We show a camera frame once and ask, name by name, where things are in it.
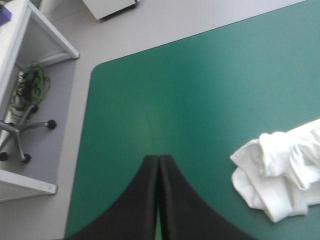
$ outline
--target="white cabinet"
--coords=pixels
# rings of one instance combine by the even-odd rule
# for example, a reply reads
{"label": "white cabinet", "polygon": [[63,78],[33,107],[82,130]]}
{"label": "white cabinet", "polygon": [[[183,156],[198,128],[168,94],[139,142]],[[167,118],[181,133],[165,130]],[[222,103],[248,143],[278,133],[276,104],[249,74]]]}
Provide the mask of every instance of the white cabinet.
{"label": "white cabinet", "polygon": [[135,0],[83,0],[96,19],[136,4]]}

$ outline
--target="desk leg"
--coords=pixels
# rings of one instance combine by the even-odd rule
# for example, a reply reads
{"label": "desk leg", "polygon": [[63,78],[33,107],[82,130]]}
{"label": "desk leg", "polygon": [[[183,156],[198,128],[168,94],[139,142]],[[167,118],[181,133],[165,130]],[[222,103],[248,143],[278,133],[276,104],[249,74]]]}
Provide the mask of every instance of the desk leg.
{"label": "desk leg", "polygon": [[38,23],[71,58],[79,58],[79,52],[31,2],[28,3],[28,8],[31,9],[32,19]]}

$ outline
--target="cable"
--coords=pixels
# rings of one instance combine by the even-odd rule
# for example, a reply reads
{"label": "cable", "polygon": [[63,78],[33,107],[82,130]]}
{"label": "cable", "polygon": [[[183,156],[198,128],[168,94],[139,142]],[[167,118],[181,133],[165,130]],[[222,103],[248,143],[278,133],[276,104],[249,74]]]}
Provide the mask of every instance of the cable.
{"label": "cable", "polygon": [[51,89],[51,79],[44,74],[39,62],[33,62],[30,71],[19,75],[14,88],[9,107],[12,120],[18,122],[25,110],[30,105],[39,105]]}

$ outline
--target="gray floor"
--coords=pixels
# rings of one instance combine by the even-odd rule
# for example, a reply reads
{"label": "gray floor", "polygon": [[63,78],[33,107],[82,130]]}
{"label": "gray floor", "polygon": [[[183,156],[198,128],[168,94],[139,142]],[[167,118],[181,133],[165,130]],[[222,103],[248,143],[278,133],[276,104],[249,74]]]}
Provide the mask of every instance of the gray floor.
{"label": "gray floor", "polygon": [[96,65],[298,2],[302,0],[141,0],[136,9],[100,22],[81,0],[64,0],[47,17],[81,56],[46,69],[56,85],[32,119],[57,119],[59,128],[27,136],[25,147],[34,156],[29,166],[4,165],[12,172],[56,182],[58,193],[0,203],[0,239],[64,236],[90,74]]}

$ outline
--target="white cloth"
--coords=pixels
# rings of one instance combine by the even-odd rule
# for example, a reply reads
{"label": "white cloth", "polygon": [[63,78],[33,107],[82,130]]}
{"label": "white cloth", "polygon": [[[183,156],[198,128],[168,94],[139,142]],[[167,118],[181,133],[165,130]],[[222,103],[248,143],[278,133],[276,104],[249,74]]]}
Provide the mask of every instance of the white cloth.
{"label": "white cloth", "polygon": [[231,180],[253,209],[272,222],[320,204],[320,119],[289,132],[263,133],[237,150]]}

